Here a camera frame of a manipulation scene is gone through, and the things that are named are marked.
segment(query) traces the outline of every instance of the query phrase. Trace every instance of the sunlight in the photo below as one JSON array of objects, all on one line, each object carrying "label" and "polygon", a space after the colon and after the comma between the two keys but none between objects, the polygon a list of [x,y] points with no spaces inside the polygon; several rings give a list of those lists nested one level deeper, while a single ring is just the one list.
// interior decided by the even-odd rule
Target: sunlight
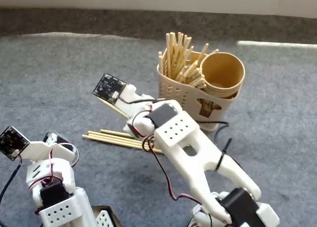
[{"label": "sunlight", "polygon": [[313,45],[313,44],[276,43],[276,42],[243,41],[243,40],[238,41],[237,45],[262,46],[262,47],[281,47],[281,48],[317,49],[317,45]]}]

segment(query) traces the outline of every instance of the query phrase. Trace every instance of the gray carpet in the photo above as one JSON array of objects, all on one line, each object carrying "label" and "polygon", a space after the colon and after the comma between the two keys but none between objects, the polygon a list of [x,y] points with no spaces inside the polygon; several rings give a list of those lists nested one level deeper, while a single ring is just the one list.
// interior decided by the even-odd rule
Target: gray carpet
[{"label": "gray carpet", "polygon": [[[50,130],[67,136],[81,153],[74,168],[77,186],[92,205],[110,205],[124,227],[184,227],[194,203],[170,199],[152,155],[81,138],[88,129],[124,126],[123,117],[91,95],[102,74],[157,96],[157,52],[166,32],[183,31],[193,37],[195,50],[209,42],[244,62],[242,93],[225,115],[231,127],[219,141],[233,138],[230,155],[260,186],[261,200],[273,206],[280,226],[315,226],[317,49],[237,41],[317,44],[316,28],[317,20],[274,16],[0,10],[0,130],[11,124],[31,140],[42,140]],[[28,35],[45,32],[81,35]],[[173,165],[160,159],[175,193],[189,192]],[[1,186],[16,165],[0,155]],[[10,227],[40,224],[25,184],[26,167],[0,207]],[[207,176],[213,191],[233,187],[217,173]]]}]

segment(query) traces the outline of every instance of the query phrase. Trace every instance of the mounting holes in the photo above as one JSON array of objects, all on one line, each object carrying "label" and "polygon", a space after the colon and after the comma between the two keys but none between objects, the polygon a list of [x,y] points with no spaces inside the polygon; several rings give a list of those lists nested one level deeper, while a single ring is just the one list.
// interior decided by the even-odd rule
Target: mounting holes
[{"label": "mounting holes", "polygon": [[37,169],[39,169],[40,166],[41,166],[41,165],[38,165],[38,166],[33,170],[33,172],[35,172]]},{"label": "mounting holes", "polygon": [[39,173],[40,171],[36,172],[36,174],[34,174],[32,178],[35,178]]}]

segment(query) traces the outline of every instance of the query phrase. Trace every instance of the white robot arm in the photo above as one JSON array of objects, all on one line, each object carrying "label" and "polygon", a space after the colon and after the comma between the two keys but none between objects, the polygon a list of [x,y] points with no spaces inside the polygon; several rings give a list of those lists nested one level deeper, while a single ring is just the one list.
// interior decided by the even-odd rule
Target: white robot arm
[{"label": "white robot arm", "polygon": [[[203,211],[220,221],[221,225],[214,226],[275,227],[279,224],[272,207],[257,202],[261,191],[255,182],[210,141],[177,101],[156,100],[135,92],[133,85],[105,74],[93,94],[129,116],[125,131],[140,139],[154,136],[155,146],[187,180]],[[187,145],[195,149],[195,156],[191,157],[183,150]],[[220,199],[209,189],[206,170],[217,170],[237,188]]]},{"label": "white robot arm", "polygon": [[76,187],[72,167],[77,163],[77,148],[55,133],[44,141],[29,141],[13,126],[0,134],[0,151],[8,158],[30,159],[26,183],[32,192],[44,227],[114,227],[107,211],[97,217],[84,189]]}]

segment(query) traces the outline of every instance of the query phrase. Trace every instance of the wire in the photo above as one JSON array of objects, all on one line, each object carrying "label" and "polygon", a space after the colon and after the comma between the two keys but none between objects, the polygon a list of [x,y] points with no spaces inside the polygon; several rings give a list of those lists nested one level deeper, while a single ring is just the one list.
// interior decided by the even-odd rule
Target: wire
[{"label": "wire", "polygon": [[228,122],[226,121],[218,121],[218,120],[215,120],[215,121],[199,121],[199,120],[196,120],[197,123],[200,123],[200,124],[228,124]]},{"label": "wire", "polygon": [[143,112],[151,112],[151,110],[143,110],[143,111],[140,111],[139,113],[137,113],[137,114],[133,117],[133,120],[132,120],[132,122],[131,122],[131,125],[132,125],[132,128],[134,129],[134,131],[135,131],[140,137],[142,137],[142,138],[144,138],[145,135],[142,134],[136,127],[134,127],[134,120],[135,120],[135,118],[136,118],[139,114],[141,114],[141,113],[143,113]]},{"label": "wire", "polygon": [[160,102],[160,101],[166,101],[165,98],[161,98],[161,99],[141,99],[141,100],[135,100],[132,102],[127,102],[126,100],[124,100],[122,97],[118,97],[120,100],[122,100],[125,104],[135,104],[135,103],[140,103],[140,102]]},{"label": "wire", "polygon": [[226,124],[224,124],[222,127],[219,127],[219,128],[215,131],[214,136],[213,136],[213,142],[214,142],[215,146],[217,146],[217,142],[218,142],[217,138],[218,138],[219,133],[220,133],[223,129],[227,128],[227,127],[229,127],[229,123],[228,123],[228,122],[226,122]]},{"label": "wire", "polygon": [[51,173],[51,176],[49,178],[48,181],[45,181],[44,179],[42,180],[42,184],[45,185],[45,186],[48,186],[50,185],[52,182],[53,182],[53,163],[52,163],[52,158],[53,158],[53,149],[57,146],[57,145],[70,145],[72,146],[74,153],[77,154],[77,157],[76,157],[76,160],[71,164],[71,166],[75,166],[79,160],[79,152],[78,152],[78,149],[75,145],[73,144],[70,144],[70,143],[57,143],[57,144],[54,144],[53,146],[51,146],[51,150],[49,152],[49,160],[50,160],[50,173]]},{"label": "wire", "polygon": [[[39,183],[39,182],[41,182],[41,181],[43,181],[43,180],[45,180],[45,179],[47,179],[47,178],[51,178],[51,177],[52,177],[52,176],[50,175],[50,176],[44,176],[44,177],[41,177],[40,179],[37,179],[36,181],[34,181],[34,182],[29,186],[29,190],[31,190],[35,184],[37,184],[37,183]],[[54,175],[53,175],[53,178],[56,178],[56,179],[62,181],[62,179],[60,179],[58,176],[54,176]]]},{"label": "wire", "polygon": [[[143,148],[143,150],[146,151],[146,152],[151,151],[152,154],[154,155],[155,159],[157,160],[158,165],[160,166],[160,168],[162,169],[162,171],[163,171],[163,173],[164,173],[164,175],[165,175],[165,177],[166,177],[167,185],[168,185],[168,192],[169,192],[169,195],[171,196],[171,198],[172,198],[174,201],[177,201],[179,198],[187,198],[187,199],[190,199],[190,200],[192,200],[192,201],[195,201],[196,203],[198,203],[198,204],[201,205],[201,203],[200,203],[197,199],[195,199],[194,197],[192,197],[192,196],[190,196],[190,195],[188,195],[188,194],[184,194],[184,193],[183,193],[183,194],[180,194],[180,195],[177,196],[177,197],[174,195],[173,190],[172,190],[172,185],[171,185],[170,179],[169,179],[169,177],[168,177],[168,175],[167,175],[165,169],[163,168],[162,164],[160,163],[160,161],[159,161],[159,159],[158,159],[156,153],[153,151],[153,145],[154,145],[154,144],[153,144],[153,142],[151,142],[152,139],[154,139],[153,135],[148,135],[148,136],[146,136],[146,137],[143,139],[143,141],[142,141],[142,148]],[[145,143],[146,143],[146,142],[148,143],[149,150],[147,150],[147,149],[145,148]]]},{"label": "wire", "polygon": [[[22,166],[22,158],[20,155],[17,156],[20,159],[20,163],[19,165],[15,168],[15,170],[13,171],[13,173],[11,174],[8,182],[4,185],[1,194],[0,194],[0,204],[2,202],[3,196],[6,192],[6,190],[8,189],[9,185],[11,184],[11,182],[13,181],[13,179],[15,178],[16,174],[18,173],[18,171],[20,170],[21,166]],[[1,220],[0,220],[0,225],[2,227],[7,227],[7,225],[5,225]]]},{"label": "wire", "polygon": [[210,219],[210,227],[212,227],[212,219],[211,219],[211,215],[209,215],[209,219]]},{"label": "wire", "polygon": [[1,220],[0,220],[0,226],[1,227],[8,227],[5,223],[3,223]]}]

